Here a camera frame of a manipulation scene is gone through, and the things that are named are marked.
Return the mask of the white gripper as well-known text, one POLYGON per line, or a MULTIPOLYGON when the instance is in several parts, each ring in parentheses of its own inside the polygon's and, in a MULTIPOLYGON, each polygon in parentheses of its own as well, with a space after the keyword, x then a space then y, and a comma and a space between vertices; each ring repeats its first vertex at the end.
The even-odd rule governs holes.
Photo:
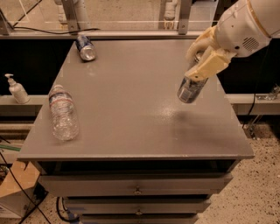
POLYGON ((207 28, 191 44, 187 61, 192 62, 199 51, 204 53, 185 77, 203 81, 226 69, 235 55, 248 57, 267 46, 270 15, 271 0, 238 0, 222 14, 216 27, 207 28))

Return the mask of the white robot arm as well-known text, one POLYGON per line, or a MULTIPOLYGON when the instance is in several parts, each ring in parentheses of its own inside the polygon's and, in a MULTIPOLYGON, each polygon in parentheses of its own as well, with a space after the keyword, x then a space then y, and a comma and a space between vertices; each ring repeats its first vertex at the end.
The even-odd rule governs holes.
POLYGON ((203 81, 228 67, 233 57, 244 58, 267 46, 280 32, 280 0, 238 0, 191 44, 186 59, 203 55, 185 77, 203 81))

